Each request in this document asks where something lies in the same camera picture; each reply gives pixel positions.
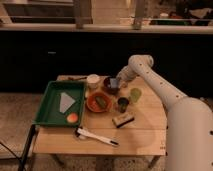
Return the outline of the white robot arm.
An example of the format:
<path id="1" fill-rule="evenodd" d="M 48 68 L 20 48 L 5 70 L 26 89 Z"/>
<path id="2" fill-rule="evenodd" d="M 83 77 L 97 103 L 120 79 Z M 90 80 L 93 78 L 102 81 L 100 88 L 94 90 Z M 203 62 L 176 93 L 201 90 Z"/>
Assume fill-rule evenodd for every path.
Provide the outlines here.
<path id="1" fill-rule="evenodd" d="M 165 171 L 213 171 L 213 111 L 154 72 L 153 64 L 150 55 L 132 55 L 117 77 L 142 77 L 166 107 Z"/>

